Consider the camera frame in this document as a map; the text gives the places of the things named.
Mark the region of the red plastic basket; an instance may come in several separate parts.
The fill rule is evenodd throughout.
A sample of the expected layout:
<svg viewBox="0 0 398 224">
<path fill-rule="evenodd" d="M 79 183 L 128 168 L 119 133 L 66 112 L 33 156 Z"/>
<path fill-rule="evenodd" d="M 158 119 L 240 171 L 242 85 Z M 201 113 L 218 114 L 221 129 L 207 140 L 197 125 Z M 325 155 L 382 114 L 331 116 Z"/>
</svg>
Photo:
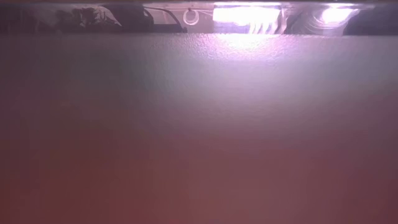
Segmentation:
<svg viewBox="0 0 398 224">
<path fill-rule="evenodd" d="M 0 37 L 0 224 L 398 224 L 398 37 Z"/>
</svg>

